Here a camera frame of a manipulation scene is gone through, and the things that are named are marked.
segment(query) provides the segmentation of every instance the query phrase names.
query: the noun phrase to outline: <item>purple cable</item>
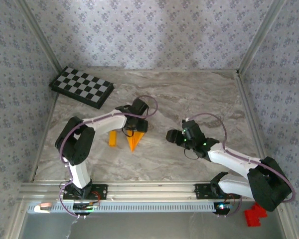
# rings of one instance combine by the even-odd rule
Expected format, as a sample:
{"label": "purple cable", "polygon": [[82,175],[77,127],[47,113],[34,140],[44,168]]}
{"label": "purple cable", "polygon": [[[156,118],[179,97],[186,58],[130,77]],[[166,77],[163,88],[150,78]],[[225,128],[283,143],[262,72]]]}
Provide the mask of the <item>purple cable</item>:
{"label": "purple cable", "polygon": [[228,151],[228,150],[225,148],[225,143],[226,143],[226,141],[227,141],[227,130],[226,130],[226,127],[225,127],[224,123],[222,122],[222,120],[221,120],[219,117],[217,117],[216,115],[213,115],[213,114],[211,114],[211,113],[200,113],[200,114],[197,114],[197,115],[195,115],[195,116],[193,116],[193,117],[190,117],[188,120],[193,120],[193,119],[196,118],[197,116],[201,116],[201,115],[209,115],[209,116],[213,116],[213,117],[215,117],[216,119],[218,119],[218,121],[219,121],[219,122],[221,123],[221,125],[223,126],[223,129],[224,129],[224,132],[225,132],[225,138],[224,138],[224,141],[223,141],[222,144],[223,144],[223,149],[225,150],[226,153],[228,153],[229,155],[234,156],[234,157],[236,157],[236,158],[238,158],[238,159],[241,159],[241,160],[243,160],[243,161],[245,161],[245,162],[251,162],[251,163],[257,164],[257,165],[259,165],[259,166],[261,166],[261,167],[263,167],[263,168],[265,168],[265,169],[268,169],[269,171],[273,172],[273,173],[276,174],[278,177],[280,177],[280,178],[281,178],[281,179],[282,179],[282,180],[283,180],[283,181],[290,187],[290,189],[291,189],[291,191],[292,191],[292,197],[291,197],[290,199],[288,199],[288,200],[283,201],[283,203],[290,203],[290,202],[292,202],[292,201],[296,198],[296,191],[295,191],[294,187],[293,187],[292,184],[288,181],[288,179],[285,178],[281,173],[277,172],[275,169],[272,169],[271,167],[268,167],[267,165],[265,165],[265,164],[263,164],[263,163],[260,163],[260,162],[254,161],[254,160],[249,160],[249,159],[244,158],[244,157],[242,157],[242,156],[236,155],[236,154],[234,154],[234,153]]}
{"label": "purple cable", "polygon": [[[73,129],[71,129],[71,130],[68,132],[68,134],[64,137],[64,140],[63,140],[62,143],[61,143],[61,147],[60,147],[60,151],[59,151],[59,157],[60,157],[61,162],[62,162],[63,164],[65,164],[65,165],[68,165],[68,164],[69,164],[68,162],[64,161],[64,159],[63,159],[63,149],[64,149],[64,145],[65,145],[65,142],[68,140],[68,138],[69,138],[69,137],[74,133],[74,131],[75,131],[76,129],[78,129],[79,127],[81,127],[81,126],[83,126],[83,125],[85,125],[85,124],[94,123],[94,122],[97,122],[97,121],[100,121],[100,120],[104,120],[104,119],[106,119],[106,118],[113,117],[113,116],[121,116],[121,115],[125,115],[125,116],[137,117],[137,118],[141,118],[141,119],[146,119],[146,118],[148,118],[148,117],[153,116],[153,115],[157,112],[157,110],[158,110],[158,102],[157,102],[157,100],[156,100],[154,97],[152,97],[152,96],[148,96],[148,95],[142,95],[142,96],[139,96],[139,97],[137,97],[137,99],[138,99],[138,98],[143,98],[143,97],[147,97],[147,98],[151,98],[151,99],[153,99],[154,102],[155,102],[155,106],[156,106],[154,112],[151,113],[151,114],[149,114],[149,115],[147,115],[147,116],[138,116],[138,115],[134,115],[134,114],[130,114],[130,113],[123,113],[123,112],[122,112],[122,113],[114,113],[113,115],[103,116],[103,117],[97,118],[97,119],[95,119],[95,120],[93,120],[93,121],[92,121],[92,120],[89,120],[89,121],[85,121],[85,122],[82,122],[82,123],[79,123],[78,125],[76,125]],[[74,216],[74,217],[78,217],[78,215],[76,215],[76,214],[70,212],[70,211],[65,207],[65,205],[63,204],[62,199],[61,199],[62,191],[65,189],[66,186],[70,185],[70,184],[73,182],[73,175],[72,175],[72,172],[71,172],[71,170],[70,170],[70,167],[68,167],[68,171],[69,171],[69,174],[70,174],[70,177],[71,177],[71,178],[70,178],[70,181],[67,182],[65,185],[63,185],[63,187],[61,188],[61,190],[60,190],[60,192],[59,192],[59,200],[60,200],[60,203],[61,203],[62,207],[64,208],[64,210],[65,210],[68,214],[70,214],[71,216]]]}

